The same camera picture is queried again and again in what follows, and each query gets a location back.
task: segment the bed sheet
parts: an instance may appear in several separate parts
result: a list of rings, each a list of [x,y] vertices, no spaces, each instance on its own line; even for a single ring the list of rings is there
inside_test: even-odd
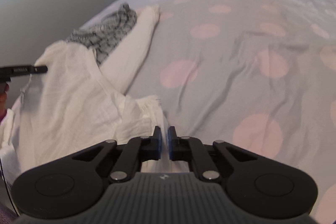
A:
[[[128,94],[158,95],[179,136],[222,139],[317,182],[312,216],[336,220],[336,0],[158,3],[160,21]]]

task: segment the silver screw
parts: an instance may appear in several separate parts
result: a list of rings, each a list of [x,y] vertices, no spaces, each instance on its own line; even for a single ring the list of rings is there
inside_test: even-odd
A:
[[[116,171],[110,174],[111,179],[113,180],[123,180],[127,178],[127,174],[123,171]]]
[[[105,142],[107,142],[107,143],[115,143],[117,141],[116,140],[106,140]]]
[[[202,176],[207,180],[213,180],[213,179],[218,179],[220,175],[217,171],[209,170],[209,171],[205,171],[202,174]]]

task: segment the white garment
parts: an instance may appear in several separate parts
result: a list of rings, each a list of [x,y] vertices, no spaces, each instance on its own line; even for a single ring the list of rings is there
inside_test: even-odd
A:
[[[2,146],[14,147],[20,163],[6,164],[7,173],[19,175],[106,139],[124,144],[152,135],[156,125],[165,136],[167,124],[156,96],[134,100],[122,94],[146,58],[158,18],[159,8],[147,7],[101,70],[94,50],[81,44],[59,41],[45,50],[35,65],[47,65],[48,73],[32,75],[22,90],[21,105],[14,110],[20,117],[14,122],[13,144]],[[7,119],[4,127],[11,126]],[[145,163],[143,171],[176,170],[168,160],[165,139],[164,159]]]

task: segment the mattress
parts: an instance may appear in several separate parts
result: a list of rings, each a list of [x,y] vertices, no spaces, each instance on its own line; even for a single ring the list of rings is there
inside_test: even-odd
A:
[[[336,0],[117,0],[160,21],[128,94],[158,95],[179,136],[222,139],[318,184],[311,215],[336,220]]]

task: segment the ribbed surface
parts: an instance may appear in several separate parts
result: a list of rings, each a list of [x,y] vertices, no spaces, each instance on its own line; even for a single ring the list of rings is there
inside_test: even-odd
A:
[[[66,219],[23,216],[16,224],[313,224],[308,216],[266,220],[249,215],[226,197],[218,184],[201,182],[193,173],[137,173],[133,180],[112,184],[86,212]]]

